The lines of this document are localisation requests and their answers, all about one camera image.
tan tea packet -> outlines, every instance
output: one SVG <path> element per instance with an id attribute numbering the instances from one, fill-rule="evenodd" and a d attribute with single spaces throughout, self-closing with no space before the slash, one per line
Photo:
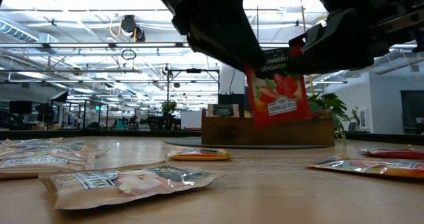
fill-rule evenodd
<path id="1" fill-rule="evenodd" d="M 161 162 L 63 174 L 45 173 L 38 178 L 56 198 L 54 209 L 88 209 L 203 187 L 222 176 L 179 169 Z"/>
<path id="2" fill-rule="evenodd" d="M 34 140 L 5 140 L 0 144 L 0 157 L 16 154 L 31 154 L 53 149 L 78 152 L 94 152 L 96 156 L 104 155 L 107 150 L 97 150 L 97 144 L 83 142 L 64 143 L 63 138 Z"/>
<path id="3" fill-rule="evenodd" d="M 37 178 L 40 172 L 70 172 L 94 168 L 95 153 L 47 150 L 0 158 L 0 180 Z"/>

wooden box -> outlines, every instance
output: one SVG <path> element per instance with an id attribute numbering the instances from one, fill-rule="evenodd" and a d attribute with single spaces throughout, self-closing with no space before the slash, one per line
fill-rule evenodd
<path id="1" fill-rule="evenodd" d="M 333 146 L 333 120 L 322 117 L 256 129 L 253 118 L 206 117 L 203 111 L 201 141 L 202 144 Z"/>

wooden table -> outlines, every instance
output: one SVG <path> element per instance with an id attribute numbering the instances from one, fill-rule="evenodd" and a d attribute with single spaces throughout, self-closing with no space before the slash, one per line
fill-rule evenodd
<path id="1" fill-rule="evenodd" d="M 97 168 L 163 160 L 173 146 L 159 138 L 85 137 L 110 148 Z M 1 223 L 422 223 L 424 182 L 402 182 L 306 169 L 334 154 L 359 156 L 350 141 L 309 150 L 229 150 L 229 162 L 170 162 L 228 174 L 210 186 L 123 205 L 53 211 L 38 180 L 0 182 Z"/>

ceiling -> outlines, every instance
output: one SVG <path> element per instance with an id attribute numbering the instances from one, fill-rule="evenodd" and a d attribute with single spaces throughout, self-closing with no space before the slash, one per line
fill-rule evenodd
<path id="1" fill-rule="evenodd" d="M 327 14 L 319 0 L 303 0 L 305 20 L 301 12 L 301 0 L 244 0 L 243 5 L 260 43 L 288 42 L 304 32 L 303 25 L 306 28 L 312 27 L 320 23 Z M 186 41 L 173 28 L 170 22 L 171 12 L 157 0 L 3 0 L 0 7 L 0 21 L 19 28 L 39 42 L 132 42 L 122 33 L 116 36 L 119 33 L 119 21 L 124 15 L 135 16 L 137 25 L 145 32 L 146 43 Z M 22 41 L 0 32 L 0 42 Z M 124 48 L 60 48 L 47 53 L 35 48 L 8 48 L 0 51 L 3 53 L 0 68 L 60 71 L 44 74 L 49 80 L 118 80 L 122 82 L 57 84 L 65 89 L 77 87 L 93 90 L 104 97 L 116 98 L 122 95 L 115 103 L 143 102 L 160 106 L 166 100 L 166 76 L 163 71 L 166 64 L 173 70 L 219 70 L 221 65 L 219 61 L 185 47 L 133 48 L 136 54 L 133 60 L 125 60 L 125 56 L 121 56 L 123 50 Z M 76 68 L 96 72 L 71 73 Z M 11 79 L 29 78 L 39 80 L 22 74 L 13 74 Z M 340 76 L 332 76 L 327 79 L 339 78 Z M 198 108 L 216 103 L 217 80 L 217 72 L 181 72 L 174 78 L 174 81 L 179 81 L 180 86 L 171 84 L 171 94 L 175 95 L 172 99 L 179 103 L 179 107 Z M 77 90 L 72 93 L 91 95 Z"/>

